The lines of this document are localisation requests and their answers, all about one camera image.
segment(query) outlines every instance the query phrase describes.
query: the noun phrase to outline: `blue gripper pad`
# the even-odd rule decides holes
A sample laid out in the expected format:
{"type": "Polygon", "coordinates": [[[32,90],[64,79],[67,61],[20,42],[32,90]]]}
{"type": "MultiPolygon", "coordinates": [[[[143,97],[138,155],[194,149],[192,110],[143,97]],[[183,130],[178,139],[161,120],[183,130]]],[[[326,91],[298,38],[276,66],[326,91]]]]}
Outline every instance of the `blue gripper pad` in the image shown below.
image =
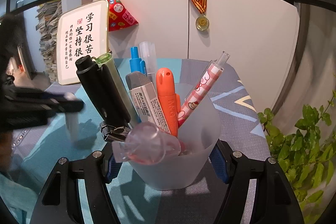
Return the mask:
{"type": "Polygon", "coordinates": [[[211,151],[209,158],[217,177],[227,184],[229,182],[229,176],[226,172],[226,161],[217,146],[211,151]]]}
{"type": "Polygon", "coordinates": [[[111,182],[113,179],[115,179],[120,171],[122,162],[116,162],[114,159],[114,156],[109,159],[109,170],[107,172],[106,178],[109,182],[111,182]]]}

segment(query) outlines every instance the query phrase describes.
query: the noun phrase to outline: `medal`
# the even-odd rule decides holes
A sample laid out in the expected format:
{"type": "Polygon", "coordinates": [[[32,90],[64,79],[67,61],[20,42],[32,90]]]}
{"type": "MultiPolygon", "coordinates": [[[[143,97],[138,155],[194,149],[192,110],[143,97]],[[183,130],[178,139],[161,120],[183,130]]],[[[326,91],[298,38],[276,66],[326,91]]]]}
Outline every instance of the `medal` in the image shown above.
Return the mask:
{"type": "Polygon", "coordinates": [[[200,31],[206,31],[209,28],[209,20],[205,17],[207,0],[191,0],[195,7],[199,10],[201,16],[196,19],[196,28],[200,31]]]}
{"type": "Polygon", "coordinates": [[[196,28],[200,31],[206,31],[209,28],[209,20],[205,17],[205,15],[201,15],[198,19],[196,19],[196,28]]]}

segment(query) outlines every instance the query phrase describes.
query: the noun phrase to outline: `pink striped pen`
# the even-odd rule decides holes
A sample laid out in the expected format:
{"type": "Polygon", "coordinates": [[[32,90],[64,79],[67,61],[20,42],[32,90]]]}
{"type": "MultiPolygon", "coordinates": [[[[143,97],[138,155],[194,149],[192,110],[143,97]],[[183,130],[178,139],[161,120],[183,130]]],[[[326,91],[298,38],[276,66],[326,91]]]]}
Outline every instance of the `pink striped pen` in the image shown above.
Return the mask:
{"type": "Polygon", "coordinates": [[[209,63],[208,67],[202,74],[201,80],[195,88],[191,90],[189,95],[186,97],[185,102],[181,106],[181,111],[177,115],[179,127],[185,122],[185,120],[188,119],[190,114],[195,110],[217,79],[221,76],[224,70],[224,64],[227,62],[229,57],[229,54],[223,52],[217,61],[211,61],[209,63]]]}

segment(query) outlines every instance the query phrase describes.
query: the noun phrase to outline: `teal tablecloth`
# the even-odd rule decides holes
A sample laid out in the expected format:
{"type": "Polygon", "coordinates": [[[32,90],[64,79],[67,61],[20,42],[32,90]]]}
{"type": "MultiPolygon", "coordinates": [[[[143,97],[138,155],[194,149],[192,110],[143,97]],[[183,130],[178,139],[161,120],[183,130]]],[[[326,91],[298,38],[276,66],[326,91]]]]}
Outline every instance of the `teal tablecloth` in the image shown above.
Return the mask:
{"type": "MultiPolygon", "coordinates": [[[[124,76],[130,73],[129,59],[116,59],[115,62],[127,87],[124,76]]],[[[207,62],[158,59],[157,64],[159,68],[170,68],[176,83],[194,85],[199,80],[207,62]]],[[[269,156],[267,143],[244,86],[229,65],[220,79],[222,81],[219,80],[215,84],[209,96],[221,117],[221,139],[226,140],[233,149],[241,150],[250,158],[265,160],[269,156]],[[244,102],[251,107],[238,103],[241,98],[244,98],[244,102]]],[[[20,210],[29,211],[36,201],[36,196],[32,195],[30,189],[39,194],[59,158],[83,159],[91,152],[101,150],[105,145],[98,129],[102,119],[83,87],[52,85],[49,90],[52,92],[71,90],[75,92],[76,97],[85,102],[85,110],[79,114],[79,139],[75,143],[69,140],[66,134],[65,117],[60,114],[50,122],[49,126],[32,129],[16,147],[10,174],[15,182],[27,189],[21,191],[21,196],[15,197],[17,202],[11,198],[11,192],[6,190],[6,187],[0,188],[0,196],[7,206],[11,207],[12,213],[20,223],[29,220],[31,214],[31,212],[22,214],[20,210]],[[30,203],[30,206],[22,206],[21,199],[30,203]]],[[[13,183],[3,176],[0,177],[0,181],[3,185],[13,183]]],[[[84,181],[79,181],[79,188],[85,223],[92,223],[84,181]]],[[[205,164],[191,186],[182,190],[164,192],[147,186],[129,163],[123,163],[118,177],[107,185],[107,188],[122,224],[212,223],[226,191],[226,186],[216,178],[210,163],[205,164]]],[[[243,223],[249,222],[255,184],[251,184],[250,190],[243,223]]]]}

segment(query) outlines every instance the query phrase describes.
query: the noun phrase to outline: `white cabinet door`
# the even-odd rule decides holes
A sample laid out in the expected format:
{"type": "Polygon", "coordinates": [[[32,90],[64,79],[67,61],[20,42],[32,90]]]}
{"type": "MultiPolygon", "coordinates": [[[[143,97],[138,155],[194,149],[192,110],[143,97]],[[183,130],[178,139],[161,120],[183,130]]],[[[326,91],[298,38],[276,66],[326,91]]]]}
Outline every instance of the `white cabinet door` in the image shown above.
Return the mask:
{"type": "Polygon", "coordinates": [[[228,52],[228,64],[256,111],[272,107],[292,62],[297,9],[283,0],[208,0],[207,5],[209,31],[200,32],[195,27],[199,12],[189,3],[189,58],[214,60],[228,52]]]}
{"type": "Polygon", "coordinates": [[[143,41],[155,43],[158,58],[188,57],[188,0],[120,1],[139,25],[109,32],[115,58],[130,57],[130,48],[143,41]]]}

